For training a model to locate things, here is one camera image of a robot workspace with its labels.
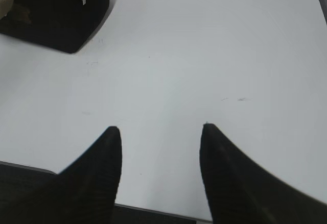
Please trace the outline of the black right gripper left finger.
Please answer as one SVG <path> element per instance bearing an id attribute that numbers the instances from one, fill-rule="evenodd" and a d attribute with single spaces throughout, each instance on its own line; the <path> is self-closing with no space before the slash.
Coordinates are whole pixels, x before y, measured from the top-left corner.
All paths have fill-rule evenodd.
<path id="1" fill-rule="evenodd" d="M 109 223 L 122 173 L 120 130 L 108 127 L 43 189 L 49 223 Z"/>

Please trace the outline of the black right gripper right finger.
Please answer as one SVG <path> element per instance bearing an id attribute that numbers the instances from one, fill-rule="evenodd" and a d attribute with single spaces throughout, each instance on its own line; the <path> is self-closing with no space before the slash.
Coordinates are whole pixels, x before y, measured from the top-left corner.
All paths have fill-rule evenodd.
<path id="1" fill-rule="evenodd" d="M 326 204 L 263 169 L 212 123 L 199 158 L 213 223 L 326 223 Z"/>

